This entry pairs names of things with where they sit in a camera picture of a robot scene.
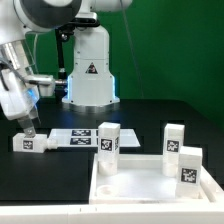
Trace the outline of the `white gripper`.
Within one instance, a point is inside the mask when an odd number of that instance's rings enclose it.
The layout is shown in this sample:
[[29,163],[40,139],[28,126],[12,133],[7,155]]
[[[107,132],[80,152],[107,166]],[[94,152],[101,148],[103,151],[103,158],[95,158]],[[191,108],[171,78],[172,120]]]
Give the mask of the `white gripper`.
[[0,80],[0,106],[8,120],[19,119],[18,123],[26,137],[34,137],[36,131],[33,122],[27,116],[39,100],[39,92],[36,86],[27,87],[9,69],[3,71],[3,79]]

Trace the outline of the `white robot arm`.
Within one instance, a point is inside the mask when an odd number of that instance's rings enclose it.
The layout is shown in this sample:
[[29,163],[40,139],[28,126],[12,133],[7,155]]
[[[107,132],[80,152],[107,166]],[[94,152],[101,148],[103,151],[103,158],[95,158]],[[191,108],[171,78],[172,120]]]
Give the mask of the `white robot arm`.
[[[62,103],[81,111],[117,106],[109,70],[109,34],[100,12],[127,9],[133,0],[0,0],[0,107],[20,124],[25,136],[36,135],[36,104],[62,85]],[[53,31],[59,78],[35,74],[26,35]]]

